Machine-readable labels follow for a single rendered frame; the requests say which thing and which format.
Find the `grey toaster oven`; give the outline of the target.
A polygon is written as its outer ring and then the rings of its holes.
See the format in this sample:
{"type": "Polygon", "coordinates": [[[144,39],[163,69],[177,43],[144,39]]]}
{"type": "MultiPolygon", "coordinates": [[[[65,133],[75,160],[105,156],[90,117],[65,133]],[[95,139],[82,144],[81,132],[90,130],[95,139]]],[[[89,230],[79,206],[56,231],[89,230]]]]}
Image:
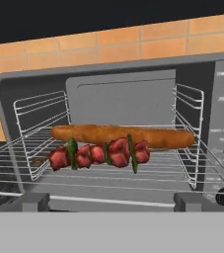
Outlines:
{"type": "MultiPolygon", "coordinates": [[[[184,129],[224,167],[224,53],[0,74],[0,121],[6,142],[38,117],[16,116],[21,99],[63,91],[70,120],[51,126],[100,125],[184,129]]],[[[174,211],[174,206],[165,211],[174,211]]],[[[50,211],[56,210],[49,201],[50,211]]],[[[97,211],[164,211],[102,205],[97,211]]]]}

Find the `brown baguette bread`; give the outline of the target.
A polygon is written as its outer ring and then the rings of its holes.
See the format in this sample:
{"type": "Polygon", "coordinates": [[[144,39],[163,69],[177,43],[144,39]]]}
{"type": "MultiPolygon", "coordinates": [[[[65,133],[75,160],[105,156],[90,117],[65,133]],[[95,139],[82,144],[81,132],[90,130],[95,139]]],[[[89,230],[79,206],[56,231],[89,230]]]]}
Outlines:
{"type": "Polygon", "coordinates": [[[132,136],[132,143],[143,140],[150,148],[178,149],[191,147],[194,135],[184,129],[146,128],[137,126],[68,125],[54,126],[50,132],[55,139],[68,142],[73,137],[77,142],[109,143],[121,137],[132,136]]]}

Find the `red and green kebab skewer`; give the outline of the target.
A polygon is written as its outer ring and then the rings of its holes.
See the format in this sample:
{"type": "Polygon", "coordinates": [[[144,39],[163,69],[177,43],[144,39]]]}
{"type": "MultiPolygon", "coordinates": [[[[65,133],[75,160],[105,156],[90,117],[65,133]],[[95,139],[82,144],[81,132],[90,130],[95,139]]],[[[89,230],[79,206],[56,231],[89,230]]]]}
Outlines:
{"type": "Polygon", "coordinates": [[[110,143],[100,145],[86,144],[81,148],[74,137],[64,145],[59,145],[48,154],[48,161],[53,171],[71,167],[72,170],[90,168],[93,164],[108,164],[116,168],[132,165],[137,173],[138,165],[150,159],[149,145],[146,140],[132,144],[132,137],[121,137],[110,143]]]}

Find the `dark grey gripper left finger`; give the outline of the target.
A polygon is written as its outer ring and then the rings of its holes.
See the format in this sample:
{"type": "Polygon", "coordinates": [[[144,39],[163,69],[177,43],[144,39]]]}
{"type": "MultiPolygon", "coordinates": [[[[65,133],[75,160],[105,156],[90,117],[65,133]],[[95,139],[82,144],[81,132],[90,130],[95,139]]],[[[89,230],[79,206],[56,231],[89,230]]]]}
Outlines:
{"type": "Polygon", "coordinates": [[[11,204],[0,206],[0,211],[49,211],[49,201],[49,194],[25,193],[11,204]]]}

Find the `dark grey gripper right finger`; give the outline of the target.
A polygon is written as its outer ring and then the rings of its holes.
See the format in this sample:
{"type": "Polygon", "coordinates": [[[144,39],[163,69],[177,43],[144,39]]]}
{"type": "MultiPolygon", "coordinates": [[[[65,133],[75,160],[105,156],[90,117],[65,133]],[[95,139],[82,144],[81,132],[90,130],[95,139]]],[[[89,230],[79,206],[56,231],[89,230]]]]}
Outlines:
{"type": "Polygon", "coordinates": [[[175,193],[174,194],[174,211],[210,211],[221,212],[224,207],[214,204],[206,199],[202,194],[198,193],[175,193]]]}

